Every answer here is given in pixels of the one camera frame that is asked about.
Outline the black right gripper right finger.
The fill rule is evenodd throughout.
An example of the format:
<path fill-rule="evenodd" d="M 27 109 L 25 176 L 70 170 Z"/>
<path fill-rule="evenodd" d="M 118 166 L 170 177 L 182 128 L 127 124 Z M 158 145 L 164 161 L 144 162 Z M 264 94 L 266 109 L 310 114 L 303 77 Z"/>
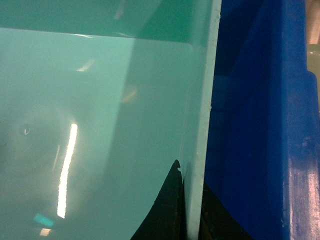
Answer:
<path fill-rule="evenodd" d="M 252 239 L 206 183 L 203 184 L 198 238 L 200 240 Z"/>

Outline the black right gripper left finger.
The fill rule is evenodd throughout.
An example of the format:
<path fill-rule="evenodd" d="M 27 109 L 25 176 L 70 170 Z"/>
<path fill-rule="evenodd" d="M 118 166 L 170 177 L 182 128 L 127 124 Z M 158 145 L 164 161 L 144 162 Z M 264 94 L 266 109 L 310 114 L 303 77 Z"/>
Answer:
<path fill-rule="evenodd" d="M 180 162 L 176 159 L 132 240 L 181 240 L 185 231 L 185 196 Z"/>

